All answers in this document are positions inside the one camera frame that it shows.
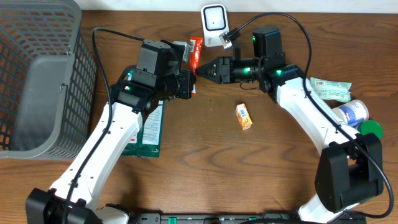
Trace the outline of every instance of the white wall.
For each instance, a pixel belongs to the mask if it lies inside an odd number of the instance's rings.
[[[75,0],[82,9],[128,11],[200,11],[222,3],[229,12],[398,13],[398,0]]]

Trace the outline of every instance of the white container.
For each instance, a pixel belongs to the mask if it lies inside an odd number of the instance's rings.
[[[351,127],[355,127],[369,119],[369,111],[361,100],[350,101],[332,110]]]

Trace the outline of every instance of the white and green package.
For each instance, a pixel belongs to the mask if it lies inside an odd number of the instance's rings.
[[[351,83],[334,82],[322,80],[319,78],[311,78],[311,86],[323,100],[337,100],[343,103],[351,101]]]
[[[148,116],[141,130],[130,139],[122,152],[122,156],[159,157],[163,103],[163,101],[159,101],[159,106]]]

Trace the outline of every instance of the orange and white box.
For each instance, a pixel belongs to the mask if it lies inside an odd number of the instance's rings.
[[[250,119],[248,110],[246,109],[246,106],[244,105],[244,103],[236,106],[236,117],[238,117],[238,121],[242,126],[243,130],[249,129],[252,125],[252,121]]]

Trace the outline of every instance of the wooden tabletop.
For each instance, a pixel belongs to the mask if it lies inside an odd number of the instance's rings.
[[[257,13],[228,14],[230,28]],[[353,83],[372,119],[381,124],[383,166],[398,192],[398,15],[293,14],[306,27],[313,47],[309,76]],[[300,29],[280,16],[258,19],[242,31],[242,57],[253,57],[252,30],[278,25],[289,63],[304,69],[308,49]],[[202,36],[199,12],[85,11],[81,29],[91,45],[94,27],[106,27],[146,39],[189,41]],[[137,62],[141,44],[98,33],[98,47],[109,83]],[[222,47],[204,47],[201,64],[231,55]],[[299,124],[261,91],[238,84],[197,80],[198,96],[165,107],[159,159],[122,157],[104,187],[99,207],[119,203],[130,210],[164,213],[263,213],[298,209],[315,194],[319,155]],[[92,127],[106,101],[98,76]],[[242,131],[234,109],[245,103],[253,120]],[[0,223],[25,223],[25,200],[34,187],[46,190],[70,161],[0,162]],[[387,191],[356,209],[382,213]],[[397,223],[397,209],[382,220]],[[368,220],[369,223],[381,223]]]

